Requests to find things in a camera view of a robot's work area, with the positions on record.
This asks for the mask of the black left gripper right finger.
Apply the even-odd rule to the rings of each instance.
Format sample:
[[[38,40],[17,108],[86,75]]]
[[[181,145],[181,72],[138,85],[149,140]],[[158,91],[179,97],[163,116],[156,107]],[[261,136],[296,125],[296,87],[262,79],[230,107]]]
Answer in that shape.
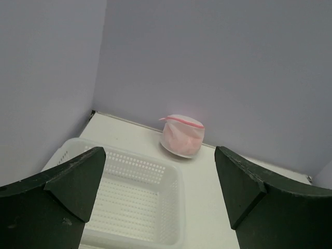
[[[275,173],[223,146],[214,153],[240,248],[331,248],[331,190]]]

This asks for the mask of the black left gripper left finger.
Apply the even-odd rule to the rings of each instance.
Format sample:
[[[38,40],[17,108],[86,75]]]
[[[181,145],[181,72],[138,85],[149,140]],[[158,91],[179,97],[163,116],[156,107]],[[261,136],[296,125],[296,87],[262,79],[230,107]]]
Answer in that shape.
[[[90,220],[106,153],[94,147],[1,187],[1,248],[78,248]]]

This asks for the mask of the white mesh laundry bag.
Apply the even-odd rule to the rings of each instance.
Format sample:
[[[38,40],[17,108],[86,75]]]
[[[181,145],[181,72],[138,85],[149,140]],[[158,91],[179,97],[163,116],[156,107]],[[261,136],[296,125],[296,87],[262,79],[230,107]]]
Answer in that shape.
[[[168,115],[160,120],[165,122],[160,137],[161,145],[177,156],[194,158],[203,143],[204,125],[183,115]]]

